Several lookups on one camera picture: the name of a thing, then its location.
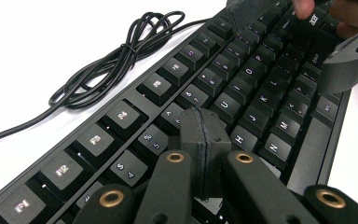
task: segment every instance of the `j key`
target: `j key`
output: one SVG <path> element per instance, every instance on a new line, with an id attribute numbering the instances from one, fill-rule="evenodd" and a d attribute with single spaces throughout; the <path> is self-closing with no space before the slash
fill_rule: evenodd
<path id="1" fill-rule="evenodd" d="M 175 87 L 182 86 L 192 75 L 191 70 L 175 58 L 162 65 L 158 73 Z"/>
<path id="2" fill-rule="evenodd" d="M 175 87 L 154 73 L 138 87 L 138 91 L 156 105 L 162 106 L 175 93 Z"/>
<path id="3" fill-rule="evenodd" d="M 291 151 L 292 147 L 271 133 L 266 144 L 258 150 L 258 154 L 272 165 L 275 165 L 280 171 L 283 171 L 287 166 Z"/>
<path id="4" fill-rule="evenodd" d="M 280 99 L 265 89 L 260 89 L 251 102 L 252 105 L 259 108 L 270 118 L 274 116 L 279 103 Z"/>
<path id="5" fill-rule="evenodd" d="M 114 181 L 134 187 L 146 171 L 147 166 L 130 151 L 125 150 L 112 166 L 110 166 L 107 171 L 107 176 Z"/>
<path id="6" fill-rule="evenodd" d="M 237 125 L 232 131 L 231 142 L 235 144 L 237 149 L 242 149 L 249 152 L 254 152 L 257 147 L 258 139 L 252 133 L 249 133 L 246 129 Z"/>
<path id="7" fill-rule="evenodd" d="M 91 174 L 89 166 L 72 150 L 67 149 L 43 167 L 38 177 L 65 202 Z"/>
<path id="8" fill-rule="evenodd" d="M 77 213 L 80 209 L 82 209 L 91 198 L 91 195 L 101 187 L 103 187 L 103 183 L 100 181 L 93 183 L 91 187 L 89 187 L 89 189 L 87 189 L 86 192 L 76 201 L 74 205 L 75 212 Z"/>
<path id="9" fill-rule="evenodd" d="M 226 82 L 211 69 L 205 68 L 194 80 L 194 85 L 214 98 L 224 88 Z"/>
<path id="10" fill-rule="evenodd" d="M 0 203 L 0 223 L 46 223 L 60 207 L 46 189 L 32 180 Z"/>
<path id="11" fill-rule="evenodd" d="M 210 58 L 218 49 L 219 45 L 206 34 L 200 34 L 191 43 L 196 49 L 202 52 L 206 57 Z"/>
<path id="12" fill-rule="evenodd" d="M 245 62 L 246 57 L 249 55 L 246 49 L 243 49 L 235 43 L 228 44 L 222 54 L 234 62 L 237 66 L 241 66 L 243 62 Z"/>
<path id="13" fill-rule="evenodd" d="M 241 104 L 222 92 L 210 109 L 229 126 L 232 126 L 241 112 Z"/>
<path id="14" fill-rule="evenodd" d="M 310 105 L 310 100 L 312 99 L 314 93 L 315 90 L 306 85 L 304 82 L 296 81 L 289 94 L 295 96 L 301 102 Z"/>
<path id="15" fill-rule="evenodd" d="M 103 117 L 110 129 L 123 139 L 128 139 L 147 120 L 146 116 L 125 101 L 120 101 Z"/>
<path id="16" fill-rule="evenodd" d="M 271 131 L 287 144 L 293 146 L 300 131 L 300 125 L 284 114 L 280 114 Z"/>
<path id="17" fill-rule="evenodd" d="M 249 101 L 249 96 L 252 93 L 253 88 L 249 83 L 246 83 L 239 77 L 234 77 L 228 83 L 224 92 L 231 96 L 235 101 L 241 105 L 246 105 Z"/>
<path id="18" fill-rule="evenodd" d="M 253 88 L 257 88 L 266 73 L 267 67 L 264 64 L 250 58 L 237 73 L 236 77 L 249 83 Z"/>
<path id="19" fill-rule="evenodd" d="M 175 58 L 192 71 L 197 71 L 207 60 L 201 51 L 191 45 L 187 45 L 181 49 Z"/>
<path id="20" fill-rule="evenodd" d="M 75 149 L 95 167 L 101 167 L 121 145 L 122 141 L 98 124 L 93 124 L 74 142 Z"/>
<path id="21" fill-rule="evenodd" d="M 302 124 L 308 112 L 308 106 L 297 98 L 289 96 L 284 103 L 282 112 L 295 122 Z"/>
<path id="22" fill-rule="evenodd" d="M 154 124 L 150 125 L 135 142 L 137 149 L 152 162 L 168 147 L 168 135 Z"/>
<path id="23" fill-rule="evenodd" d="M 237 70 L 235 63 L 222 54 L 217 55 L 208 68 L 225 81 L 229 81 Z"/>
<path id="24" fill-rule="evenodd" d="M 228 40 L 233 34 L 231 24 L 221 18 L 214 21 L 209 29 L 225 40 Z"/>
<path id="25" fill-rule="evenodd" d="M 261 138 L 268 127 L 269 116 L 265 115 L 254 106 L 249 105 L 238 123 L 256 137 Z"/>
<path id="26" fill-rule="evenodd" d="M 192 106 L 206 108 L 211 102 L 212 98 L 193 84 L 188 85 L 177 98 L 177 103 L 184 109 Z"/>
<path id="27" fill-rule="evenodd" d="M 172 135 L 179 135 L 180 114 L 184 111 L 176 103 L 171 103 L 158 117 L 157 123 Z"/>
<path id="28" fill-rule="evenodd" d="M 334 121 L 336 120 L 338 106 L 321 96 L 316 105 L 316 111 L 314 117 L 332 128 Z"/>

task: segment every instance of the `keyboard cable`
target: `keyboard cable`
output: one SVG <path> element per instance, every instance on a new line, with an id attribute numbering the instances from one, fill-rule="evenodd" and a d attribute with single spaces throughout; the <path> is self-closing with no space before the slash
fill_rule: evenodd
<path id="1" fill-rule="evenodd" d="M 172 16 L 179 16 L 179 18 L 171 22 L 169 17 Z M 95 105 L 121 81 L 137 61 L 161 49 L 174 34 L 209 20 L 192 21 L 173 29 L 184 19 L 185 13 L 182 11 L 173 11 L 165 15 L 146 12 L 141 19 L 132 23 L 124 44 L 73 74 L 50 97 L 48 100 L 50 108 L 48 110 L 21 125 L 0 132 L 0 139 L 36 125 L 61 107 L 81 109 Z M 103 75 L 105 77 L 97 84 L 92 87 L 88 85 L 94 78 Z"/>

